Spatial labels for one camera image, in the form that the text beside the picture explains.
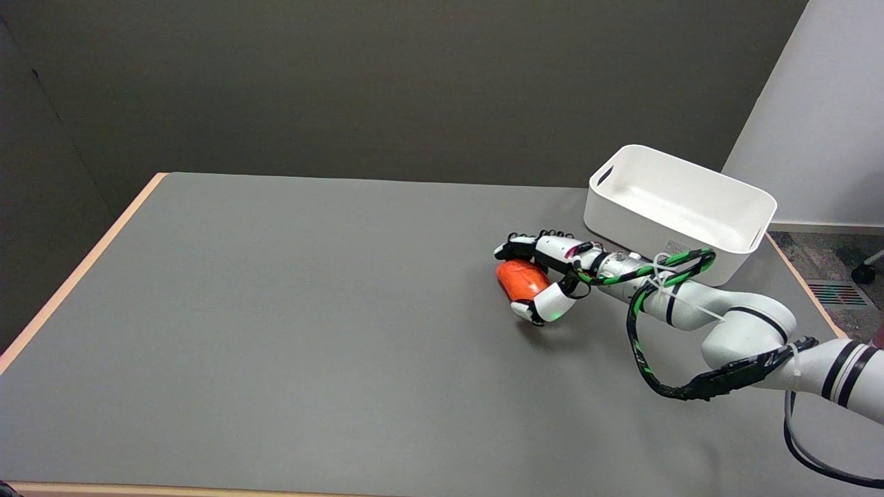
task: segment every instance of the white wall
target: white wall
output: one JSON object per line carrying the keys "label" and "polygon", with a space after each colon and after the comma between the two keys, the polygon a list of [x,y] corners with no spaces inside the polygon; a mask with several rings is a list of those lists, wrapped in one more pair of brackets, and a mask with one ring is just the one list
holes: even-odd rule
{"label": "white wall", "polygon": [[810,1],[723,172],[774,221],[884,226],[884,1]]}

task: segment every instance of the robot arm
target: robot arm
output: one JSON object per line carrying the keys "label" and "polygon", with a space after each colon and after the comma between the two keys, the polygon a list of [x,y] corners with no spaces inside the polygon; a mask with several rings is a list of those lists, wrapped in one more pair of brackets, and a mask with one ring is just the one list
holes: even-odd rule
{"label": "robot arm", "polygon": [[[494,252],[499,260],[533,261],[565,275],[562,281],[542,289],[532,300],[512,302],[514,312],[536,325],[554,321],[567,312],[579,297],[573,295],[569,276],[581,269],[593,276],[619,276],[649,263],[637,255],[609,253],[599,244],[583,243],[566,236],[511,235]],[[626,303],[652,275],[630,279],[610,286],[599,286],[603,293]],[[703,341],[701,351],[713,370],[726,364],[757,357],[780,349],[796,329],[794,315],[784,305],[759,294],[737,293],[710,288],[694,281],[671,287],[675,299],[654,292],[643,303],[642,311],[660,321],[685,331],[696,330],[716,320],[698,307],[724,317]],[[684,302],[691,302],[691,307]],[[801,376],[795,376],[796,360]],[[798,352],[753,386],[773,390],[792,390],[822,396],[844,408],[884,424],[884,355],[854,340],[831,340]]]}

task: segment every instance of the wooden table edge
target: wooden table edge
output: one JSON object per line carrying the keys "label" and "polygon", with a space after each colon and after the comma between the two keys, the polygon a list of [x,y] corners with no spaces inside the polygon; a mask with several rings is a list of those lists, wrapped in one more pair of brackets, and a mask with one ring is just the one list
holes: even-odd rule
{"label": "wooden table edge", "polygon": [[98,257],[101,256],[106,248],[108,248],[108,245],[111,244],[113,239],[117,237],[117,234],[123,229],[123,226],[129,222],[129,219],[132,218],[138,208],[140,208],[144,201],[147,200],[150,193],[156,188],[156,185],[159,185],[160,181],[162,181],[168,174],[168,172],[160,172],[150,179],[147,186],[145,186],[138,196],[135,197],[135,200],[133,200],[132,203],[126,207],[126,210],[123,211],[120,217],[110,225],[110,229],[104,234],[102,239],[89,250],[89,253],[86,254],[86,257],[80,262],[80,265],[73,270],[71,276],[67,277],[65,282],[61,284],[61,287],[56,290],[56,292],[50,297],[49,301],[43,305],[39,312],[37,312],[34,319],[31,319],[31,322],[25,326],[25,329],[22,330],[19,336],[16,337],[6,351],[3,352],[3,355],[0,356],[0,375],[3,375],[6,368],[8,368],[10,364],[12,364],[12,361],[14,361],[21,351],[25,349],[27,343],[31,341],[37,332],[40,331],[40,328],[42,328],[46,321],[49,320],[52,313],[58,309],[61,302],[63,302],[67,295],[71,293],[71,290],[77,286],[77,283],[80,283],[83,275],[89,271],[92,264],[95,264]]}
{"label": "wooden table edge", "polygon": [[227,490],[189,486],[94,485],[82,483],[37,483],[9,481],[24,497],[368,497],[341,493],[271,492],[266,490]]}
{"label": "wooden table edge", "polygon": [[[52,295],[48,302],[40,309],[40,312],[34,316],[34,319],[25,327],[18,338],[6,349],[0,356],[0,375],[3,375],[6,368],[12,364],[12,361],[21,353],[27,343],[40,331],[40,328],[50,318],[53,312],[61,305],[61,302],[71,293],[71,290],[80,282],[83,275],[92,267],[92,264],[111,244],[123,226],[129,222],[134,213],[141,207],[145,200],[153,193],[160,181],[169,173],[160,172],[155,175],[142,191],[135,197],[135,200],[126,207],[123,214],[110,226],[107,233],[101,240],[89,251],[86,257],[80,262],[75,270],[71,273],[61,287]],[[804,278],[798,274],[795,266],[783,254],[780,246],[771,237],[770,233],[766,233],[767,239],[773,245],[777,254],[783,263],[789,268],[792,276],[801,285],[801,288],[807,293],[807,296],[816,306],[817,311],[826,320],[832,331],[839,338],[846,338],[847,334],[839,328],[832,318],[823,309],[816,296],[814,296],[810,287],[804,281]],[[211,488],[190,488],[178,486],[131,486],[131,485],[91,485],[91,484],[62,484],[62,483],[38,483],[38,482],[8,482],[19,493],[25,497],[87,497],[89,495],[102,495],[105,497],[280,497],[280,496],[296,496],[296,497],[356,497],[353,495],[341,496],[338,494],[328,493],[291,493],[291,492],[267,492],[267,491],[251,491],[251,490],[224,490]]]}

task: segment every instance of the gray wall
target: gray wall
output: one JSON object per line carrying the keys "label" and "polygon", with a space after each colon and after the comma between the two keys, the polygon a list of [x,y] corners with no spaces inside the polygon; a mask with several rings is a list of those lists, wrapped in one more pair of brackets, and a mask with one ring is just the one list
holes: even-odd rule
{"label": "gray wall", "polygon": [[0,352],[111,225],[111,215],[0,25]]}
{"label": "gray wall", "polygon": [[5,0],[121,212],[158,171],[583,186],[724,165],[805,0]]}

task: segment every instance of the black stripe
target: black stripe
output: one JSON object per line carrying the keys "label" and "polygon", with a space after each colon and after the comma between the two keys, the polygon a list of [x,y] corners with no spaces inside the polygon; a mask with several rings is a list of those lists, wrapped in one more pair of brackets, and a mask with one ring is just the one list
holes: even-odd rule
{"label": "black stripe", "polygon": [[824,399],[828,399],[830,401],[834,401],[832,398],[832,387],[834,386],[834,381],[838,379],[838,371],[844,367],[844,363],[847,362],[848,356],[853,352],[854,348],[859,347],[858,341],[851,341],[844,348],[841,349],[841,352],[834,359],[834,363],[832,363],[832,367],[829,368],[829,373],[826,375],[826,381],[823,382],[823,391],[820,394]]}
{"label": "black stripe", "polygon": [[838,395],[839,406],[843,408],[847,407],[847,400],[850,398],[850,392],[853,390],[853,386],[857,383],[859,373],[863,372],[863,368],[869,362],[869,359],[875,355],[875,352],[878,352],[877,348],[869,347],[864,350],[863,353],[859,355],[859,359],[853,363],[853,367],[850,368],[850,374],[847,375],[847,380],[844,382],[844,386],[841,387],[841,394]]}
{"label": "black stripe", "polygon": [[609,256],[607,252],[604,250],[599,252],[595,259],[592,259],[592,264],[590,264],[590,269],[586,270],[593,278],[598,276],[598,267],[602,265],[602,261],[605,260],[605,257]]}
{"label": "black stripe", "polygon": [[732,307],[732,308],[728,309],[728,312],[730,312],[731,310],[738,310],[740,312],[745,312],[746,314],[752,314],[752,316],[760,318],[765,323],[768,323],[770,326],[772,326],[774,328],[774,330],[776,330],[777,333],[780,334],[780,337],[782,338],[783,343],[786,343],[787,341],[789,341],[789,337],[786,336],[786,331],[783,330],[782,327],[780,327],[780,325],[777,325],[776,321],[772,320],[767,314],[762,314],[762,313],[758,312],[757,310],[749,309],[748,307]]}
{"label": "black stripe", "polygon": [[678,289],[682,287],[682,283],[672,287],[672,294],[669,295],[669,304],[666,306],[666,324],[670,326],[672,326],[672,309],[675,307],[675,296],[678,295]]}

